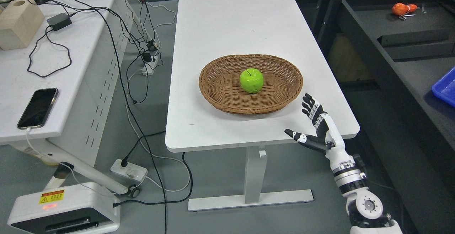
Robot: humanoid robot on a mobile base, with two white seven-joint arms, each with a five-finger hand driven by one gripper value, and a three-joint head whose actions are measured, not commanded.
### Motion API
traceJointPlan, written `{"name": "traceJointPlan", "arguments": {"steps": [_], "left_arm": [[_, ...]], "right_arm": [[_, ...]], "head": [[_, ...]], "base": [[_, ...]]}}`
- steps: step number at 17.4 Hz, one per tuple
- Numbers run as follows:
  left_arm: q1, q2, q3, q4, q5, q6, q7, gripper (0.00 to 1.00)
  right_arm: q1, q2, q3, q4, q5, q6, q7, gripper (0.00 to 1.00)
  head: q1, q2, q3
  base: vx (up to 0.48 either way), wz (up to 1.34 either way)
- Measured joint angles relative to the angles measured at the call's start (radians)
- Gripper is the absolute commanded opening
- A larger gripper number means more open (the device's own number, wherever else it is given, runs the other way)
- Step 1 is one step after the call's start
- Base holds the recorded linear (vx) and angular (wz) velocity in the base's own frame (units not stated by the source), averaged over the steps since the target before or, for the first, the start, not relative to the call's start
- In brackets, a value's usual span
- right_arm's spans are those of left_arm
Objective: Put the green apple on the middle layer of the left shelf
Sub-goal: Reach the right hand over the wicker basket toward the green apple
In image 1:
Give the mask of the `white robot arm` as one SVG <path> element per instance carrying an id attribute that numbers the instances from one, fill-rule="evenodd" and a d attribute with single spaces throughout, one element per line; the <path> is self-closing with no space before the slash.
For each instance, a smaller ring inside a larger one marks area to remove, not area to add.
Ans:
<path id="1" fill-rule="evenodd" d="M 380 198 L 365 184 L 366 174 L 356 165 L 342 146 L 328 149 L 336 185 L 346 198 L 346 212 L 351 222 L 351 234 L 401 234 L 397 221 L 384 213 Z"/>

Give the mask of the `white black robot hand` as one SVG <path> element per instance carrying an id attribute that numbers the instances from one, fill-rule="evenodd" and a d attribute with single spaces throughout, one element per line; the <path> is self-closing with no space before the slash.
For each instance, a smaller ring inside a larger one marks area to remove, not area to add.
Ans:
<path id="1" fill-rule="evenodd" d="M 310 119 L 316 130 L 316 136 L 301 134 L 290 129 L 286 129 L 284 132 L 298 144 L 323 153 L 328 159 L 335 155 L 347 156 L 346 144 L 332 117 L 323 109 L 323 105 L 306 93 L 303 96 L 302 107 L 302 112 Z"/>

